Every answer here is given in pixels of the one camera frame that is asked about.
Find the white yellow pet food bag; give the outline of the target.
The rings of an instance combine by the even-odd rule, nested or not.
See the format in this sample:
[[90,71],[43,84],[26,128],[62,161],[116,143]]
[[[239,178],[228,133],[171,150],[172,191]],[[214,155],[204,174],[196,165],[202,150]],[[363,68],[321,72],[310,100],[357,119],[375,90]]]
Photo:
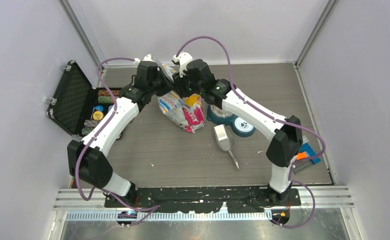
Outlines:
[[180,129],[194,133],[205,126],[202,98],[198,94],[181,98],[173,90],[157,97],[162,113]]

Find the metal food scoop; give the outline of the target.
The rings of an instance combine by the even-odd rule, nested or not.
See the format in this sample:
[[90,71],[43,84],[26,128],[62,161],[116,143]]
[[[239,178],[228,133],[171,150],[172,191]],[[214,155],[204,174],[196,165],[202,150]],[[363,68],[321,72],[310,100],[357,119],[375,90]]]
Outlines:
[[224,125],[216,125],[213,128],[214,136],[216,138],[216,143],[218,147],[229,154],[229,157],[234,164],[234,166],[239,170],[240,165],[235,157],[235,155],[232,153],[232,150],[236,146],[236,142],[232,134],[230,133],[229,129]]

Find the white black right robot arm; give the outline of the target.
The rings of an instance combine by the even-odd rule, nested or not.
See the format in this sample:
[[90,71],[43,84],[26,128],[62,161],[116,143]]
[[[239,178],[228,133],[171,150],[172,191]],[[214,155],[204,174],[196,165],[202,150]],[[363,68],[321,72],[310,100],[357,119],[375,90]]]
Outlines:
[[292,186],[291,171],[302,140],[301,121],[274,113],[247,97],[229,79],[217,79],[201,59],[173,60],[178,72],[172,76],[174,90],[182,97],[200,95],[205,102],[247,121],[269,141],[266,157],[271,162],[267,198],[282,205]]

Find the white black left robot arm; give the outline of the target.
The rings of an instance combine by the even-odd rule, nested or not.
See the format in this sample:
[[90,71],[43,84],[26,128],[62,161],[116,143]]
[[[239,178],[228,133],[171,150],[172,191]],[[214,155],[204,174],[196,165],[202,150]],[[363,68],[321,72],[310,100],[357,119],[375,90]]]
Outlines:
[[124,207],[131,207],[136,202],[136,193],[131,190],[134,183],[115,173],[107,156],[120,133],[150,103],[152,96],[167,90],[168,84],[161,76],[159,64],[142,60],[133,83],[113,97],[113,108],[102,121],[82,140],[72,140],[67,146],[69,170],[78,190],[82,189],[80,182],[84,181],[117,195]]

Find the teal double pet bowl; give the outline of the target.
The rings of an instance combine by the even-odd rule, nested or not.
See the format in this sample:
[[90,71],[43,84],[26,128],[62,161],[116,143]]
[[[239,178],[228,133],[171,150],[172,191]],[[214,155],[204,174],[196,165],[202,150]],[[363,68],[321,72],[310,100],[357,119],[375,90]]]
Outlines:
[[251,124],[241,117],[214,105],[208,106],[206,118],[215,125],[225,125],[226,127],[231,127],[232,131],[242,138],[252,136],[256,130]]

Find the brown poker chip stack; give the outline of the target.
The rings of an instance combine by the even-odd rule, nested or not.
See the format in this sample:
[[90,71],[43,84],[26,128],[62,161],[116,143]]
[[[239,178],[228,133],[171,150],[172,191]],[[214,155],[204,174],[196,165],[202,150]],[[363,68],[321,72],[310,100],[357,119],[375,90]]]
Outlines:
[[[120,93],[120,90],[111,90],[111,93],[113,96],[117,97]],[[107,97],[107,96],[110,96],[110,92],[106,89],[101,89],[98,91],[97,96],[98,97]]]

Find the green poker chip stack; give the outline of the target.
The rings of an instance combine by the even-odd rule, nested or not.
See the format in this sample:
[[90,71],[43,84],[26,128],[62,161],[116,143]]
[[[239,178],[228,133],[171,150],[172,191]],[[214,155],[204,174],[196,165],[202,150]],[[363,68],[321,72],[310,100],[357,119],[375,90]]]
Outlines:
[[99,104],[113,105],[116,100],[115,96],[98,96],[97,101]]

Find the blue poker chip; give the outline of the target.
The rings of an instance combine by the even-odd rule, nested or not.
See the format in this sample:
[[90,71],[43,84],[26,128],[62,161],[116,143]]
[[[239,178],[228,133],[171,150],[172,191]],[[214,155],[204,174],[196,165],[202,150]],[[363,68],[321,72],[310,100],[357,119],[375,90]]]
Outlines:
[[96,105],[96,106],[93,108],[93,110],[94,110],[95,112],[103,112],[103,111],[104,111],[104,108],[103,108],[103,106],[101,106],[101,105]]

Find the yellow poker chip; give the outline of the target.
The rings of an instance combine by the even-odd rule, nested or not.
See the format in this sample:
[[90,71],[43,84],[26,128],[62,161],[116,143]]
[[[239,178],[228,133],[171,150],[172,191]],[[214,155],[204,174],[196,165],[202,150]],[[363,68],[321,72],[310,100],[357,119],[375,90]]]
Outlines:
[[91,119],[95,121],[101,121],[104,118],[104,113],[102,111],[96,110],[93,112]]

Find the striped poker chip stack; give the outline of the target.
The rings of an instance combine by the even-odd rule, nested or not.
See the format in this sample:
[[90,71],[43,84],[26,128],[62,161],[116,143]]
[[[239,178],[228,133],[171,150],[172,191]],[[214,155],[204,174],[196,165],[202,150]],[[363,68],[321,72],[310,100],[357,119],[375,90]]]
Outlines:
[[99,125],[100,122],[100,120],[87,119],[83,122],[83,126],[85,128],[95,128]]

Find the black foam-lined case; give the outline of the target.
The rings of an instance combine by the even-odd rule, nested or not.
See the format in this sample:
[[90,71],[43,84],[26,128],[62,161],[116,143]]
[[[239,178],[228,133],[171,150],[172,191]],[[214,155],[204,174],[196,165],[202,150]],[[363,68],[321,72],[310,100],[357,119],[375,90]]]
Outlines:
[[98,91],[104,87],[94,87],[76,61],[63,65],[63,73],[48,103],[46,115],[68,134],[82,138],[81,131],[85,120],[92,120],[95,106],[103,106],[104,117],[114,104],[99,104]]

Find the green striped chip stack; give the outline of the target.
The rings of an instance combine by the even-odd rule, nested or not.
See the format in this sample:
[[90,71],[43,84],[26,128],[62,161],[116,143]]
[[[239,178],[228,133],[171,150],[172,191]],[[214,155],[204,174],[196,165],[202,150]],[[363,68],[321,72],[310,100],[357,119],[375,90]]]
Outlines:
[[84,136],[87,136],[88,134],[90,134],[95,128],[94,127],[84,127],[82,130],[81,130],[81,135],[84,137]]

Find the blue toy brick block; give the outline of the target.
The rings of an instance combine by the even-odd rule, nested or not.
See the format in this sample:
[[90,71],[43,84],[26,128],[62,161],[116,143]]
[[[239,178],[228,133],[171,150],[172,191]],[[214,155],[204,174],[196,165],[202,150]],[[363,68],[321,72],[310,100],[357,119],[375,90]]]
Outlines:
[[[299,150],[299,153],[301,152],[307,152],[309,157],[311,156],[315,156],[316,153],[315,151],[311,148],[311,146],[308,144],[308,143],[304,143],[301,147],[300,147],[300,150]],[[317,158],[312,158],[312,159],[309,159],[312,163],[314,163],[314,165],[318,164],[321,162],[321,159],[319,157]]]

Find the orange toy brick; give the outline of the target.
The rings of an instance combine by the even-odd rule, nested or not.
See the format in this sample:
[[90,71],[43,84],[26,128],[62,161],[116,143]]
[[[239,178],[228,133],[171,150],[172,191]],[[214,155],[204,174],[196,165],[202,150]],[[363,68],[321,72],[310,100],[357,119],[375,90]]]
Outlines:
[[305,151],[303,151],[303,152],[300,152],[300,153],[298,153],[298,154],[296,155],[296,160],[297,160],[297,161],[300,161],[300,160],[305,159],[305,158],[308,158],[308,157],[309,157],[308,153],[305,152]]

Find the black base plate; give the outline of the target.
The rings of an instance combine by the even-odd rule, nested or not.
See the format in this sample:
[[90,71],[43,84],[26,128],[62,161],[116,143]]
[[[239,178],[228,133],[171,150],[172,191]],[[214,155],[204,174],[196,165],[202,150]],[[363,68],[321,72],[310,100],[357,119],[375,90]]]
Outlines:
[[217,213],[223,206],[230,213],[259,213],[265,208],[298,207],[301,198],[296,188],[279,198],[265,186],[133,187],[126,196],[105,194],[106,208],[125,205],[148,210],[158,207],[158,213]]

